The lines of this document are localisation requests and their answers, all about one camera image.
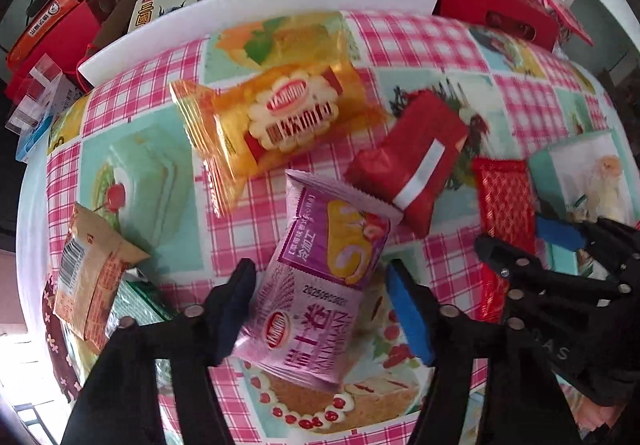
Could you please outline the white round cake packet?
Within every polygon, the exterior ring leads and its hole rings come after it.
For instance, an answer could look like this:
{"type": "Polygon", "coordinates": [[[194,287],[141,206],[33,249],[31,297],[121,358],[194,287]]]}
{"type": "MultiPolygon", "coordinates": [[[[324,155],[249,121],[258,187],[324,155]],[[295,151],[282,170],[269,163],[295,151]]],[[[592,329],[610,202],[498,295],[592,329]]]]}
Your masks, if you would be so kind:
{"type": "Polygon", "coordinates": [[[575,202],[573,220],[597,222],[599,218],[607,218],[626,224],[630,214],[620,192],[622,179],[620,158],[613,155],[599,158],[592,169],[586,194],[575,202]]]}

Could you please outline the pink swiss roll packet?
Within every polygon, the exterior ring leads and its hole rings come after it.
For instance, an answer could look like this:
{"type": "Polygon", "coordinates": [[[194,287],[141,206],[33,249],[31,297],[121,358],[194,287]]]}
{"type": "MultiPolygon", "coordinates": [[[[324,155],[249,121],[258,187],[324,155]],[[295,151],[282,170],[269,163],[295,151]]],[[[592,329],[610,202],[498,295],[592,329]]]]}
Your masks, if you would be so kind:
{"type": "Polygon", "coordinates": [[[267,373],[333,391],[364,291],[401,213],[344,182],[286,172],[288,225],[233,353],[267,373]]]}

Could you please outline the white foam tray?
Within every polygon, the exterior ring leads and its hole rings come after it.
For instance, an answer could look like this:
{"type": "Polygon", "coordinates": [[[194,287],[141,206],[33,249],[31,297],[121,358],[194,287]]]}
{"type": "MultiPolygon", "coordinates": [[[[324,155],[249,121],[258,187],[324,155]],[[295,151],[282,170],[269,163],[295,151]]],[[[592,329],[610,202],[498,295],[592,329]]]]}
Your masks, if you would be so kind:
{"type": "Polygon", "coordinates": [[[575,202],[586,194],[596,161],[608,155],[617,156],[622,163],[620,192],[630,214],[626,225],[637,225],[639,171],[628,145],[612,129],[573,136],[544,147],[527,159],[541,215],[547,219],[580,222],[572,217],[575,202]]]}

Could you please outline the red patterned flat packet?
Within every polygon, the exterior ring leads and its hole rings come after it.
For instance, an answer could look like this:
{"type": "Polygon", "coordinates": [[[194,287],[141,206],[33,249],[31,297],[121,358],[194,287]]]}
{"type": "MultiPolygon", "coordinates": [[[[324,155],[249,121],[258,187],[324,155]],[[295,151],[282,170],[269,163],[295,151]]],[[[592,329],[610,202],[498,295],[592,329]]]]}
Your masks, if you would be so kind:
{"type": "MultiPolygon", "coordinates": [[[[482,232],[530,254],[536,251],[534,198],[524,160],[477,157],[472,161],[482,232]]],[[[498,323],[506,301],[506,280],[482,265],[478,318],[498,323]]]]}

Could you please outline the green white snack packet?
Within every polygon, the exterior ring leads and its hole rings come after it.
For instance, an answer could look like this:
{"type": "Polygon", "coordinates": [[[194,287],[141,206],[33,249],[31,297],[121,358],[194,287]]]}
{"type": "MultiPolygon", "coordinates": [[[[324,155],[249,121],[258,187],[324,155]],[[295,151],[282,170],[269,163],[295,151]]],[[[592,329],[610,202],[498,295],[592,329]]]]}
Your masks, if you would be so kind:
{"type": "Polygon", "coordinates": [[[160,289],[140,269],[127,269],[107,317],[105,337],[113,335],[122,317],[131,317],[144,326],[170,321],[176,315],[177,311],[164,302],[160,289]]]}

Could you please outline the red white wrapped snack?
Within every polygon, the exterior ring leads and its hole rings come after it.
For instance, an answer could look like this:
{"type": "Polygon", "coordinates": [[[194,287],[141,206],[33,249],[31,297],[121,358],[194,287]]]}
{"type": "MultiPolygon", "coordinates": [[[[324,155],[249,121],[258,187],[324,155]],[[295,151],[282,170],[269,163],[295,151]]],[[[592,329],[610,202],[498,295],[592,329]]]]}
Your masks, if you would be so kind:
{"type": "Polygon", "coordinates": [[[413,98],[386,138],[361,150],[344,178],[402,212],[402,222],[416,237],[431,229],[434,205],[444,190],[469,128],[432,91],[413,98]]]}

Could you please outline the orange brown biscuit packet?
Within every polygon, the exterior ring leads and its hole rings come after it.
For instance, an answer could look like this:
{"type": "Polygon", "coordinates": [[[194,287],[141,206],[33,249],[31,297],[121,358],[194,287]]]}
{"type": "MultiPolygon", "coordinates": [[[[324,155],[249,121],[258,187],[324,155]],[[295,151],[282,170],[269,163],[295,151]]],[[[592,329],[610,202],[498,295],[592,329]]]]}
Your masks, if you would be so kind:
{"type": "Polygon", "coordinates": [[[148,257],[98,213],[74,205],[58,269],[53,313],[92,352],[100,353],[107,341],[106,323],[122,275],[148,257]]]}

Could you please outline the yellow soft bread packet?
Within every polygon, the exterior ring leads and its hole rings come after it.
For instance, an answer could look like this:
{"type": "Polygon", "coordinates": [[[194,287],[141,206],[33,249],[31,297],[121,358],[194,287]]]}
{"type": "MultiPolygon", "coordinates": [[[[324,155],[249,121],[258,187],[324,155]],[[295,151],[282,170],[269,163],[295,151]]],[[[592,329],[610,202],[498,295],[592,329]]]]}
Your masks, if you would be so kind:
{"type": "Polygon", "coordinates": [[[273,67],[225,91],[177,80],[169,91],[203,161],[218,218],[235,207],[249,180],[387,120],[345,61],[273,67]]]}

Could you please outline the checkered picture tablecloth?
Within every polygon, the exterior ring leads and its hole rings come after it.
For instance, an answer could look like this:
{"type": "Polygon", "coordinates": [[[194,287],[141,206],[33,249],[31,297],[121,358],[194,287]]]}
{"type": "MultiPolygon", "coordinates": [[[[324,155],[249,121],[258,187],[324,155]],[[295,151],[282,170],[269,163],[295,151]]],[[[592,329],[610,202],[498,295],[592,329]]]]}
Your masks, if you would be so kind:
{"type": "Polygon", "coordinates": [[[55,122],[67,444],[634,444],[639,170],[586,68],[413,13],[252,20],[55,122]]]}

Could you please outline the red patterned box lid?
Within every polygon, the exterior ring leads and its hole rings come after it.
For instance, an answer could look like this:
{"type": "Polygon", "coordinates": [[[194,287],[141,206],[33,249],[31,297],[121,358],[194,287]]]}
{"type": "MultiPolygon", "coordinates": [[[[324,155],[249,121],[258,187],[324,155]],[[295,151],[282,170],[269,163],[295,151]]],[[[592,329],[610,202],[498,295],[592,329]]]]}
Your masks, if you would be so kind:
{"type": "Polygon", "coordinates": [[[593,46],[590,35],[563,0],[538,1],[559,25],[558,43],[567,42],[570,38],[577,37],[588,46],[593,46]]]}

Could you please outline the clear red plastic box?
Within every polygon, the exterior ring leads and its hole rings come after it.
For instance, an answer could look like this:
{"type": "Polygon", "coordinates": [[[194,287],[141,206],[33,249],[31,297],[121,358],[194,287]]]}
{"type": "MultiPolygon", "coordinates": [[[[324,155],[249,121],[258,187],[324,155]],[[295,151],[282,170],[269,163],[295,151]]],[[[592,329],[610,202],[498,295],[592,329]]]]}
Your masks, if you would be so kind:
{"type": "Polygon", "coordinates": [[[81,96],[58,64],[49,55],[41,56],[18,88],[17,106],[6,120],[6,128],[18,136],[15,159],[26,164],[53,120],[81,96]]]}

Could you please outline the white foam board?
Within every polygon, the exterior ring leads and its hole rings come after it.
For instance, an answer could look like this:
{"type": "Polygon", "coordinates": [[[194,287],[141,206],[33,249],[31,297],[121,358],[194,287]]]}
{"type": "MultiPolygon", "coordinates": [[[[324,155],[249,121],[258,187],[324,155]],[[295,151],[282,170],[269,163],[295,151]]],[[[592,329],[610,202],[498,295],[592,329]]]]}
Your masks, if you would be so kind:
{"type": "Polygon", "coordinates": [[[158,54],[219,29],[266,18],[324,11],[431,14],[438,0],[202,0],[153,20],[99,50],[79,66],[97,87],[158,54]]]}

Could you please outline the red boxes stack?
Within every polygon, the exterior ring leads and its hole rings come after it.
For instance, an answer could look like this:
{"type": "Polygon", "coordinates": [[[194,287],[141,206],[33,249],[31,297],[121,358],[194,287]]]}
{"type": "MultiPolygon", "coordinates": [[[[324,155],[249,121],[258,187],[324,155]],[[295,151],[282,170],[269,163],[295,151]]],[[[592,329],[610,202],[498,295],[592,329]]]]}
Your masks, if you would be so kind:
{"type": "Polygon", "coordinates": [[[37,0],[38,13],[6,56],[11,79],[6,97],[17,103],[32,81],[30,71],[47,56],[84,91],[83,61],[125,35],[137,0],[37,0]]]}

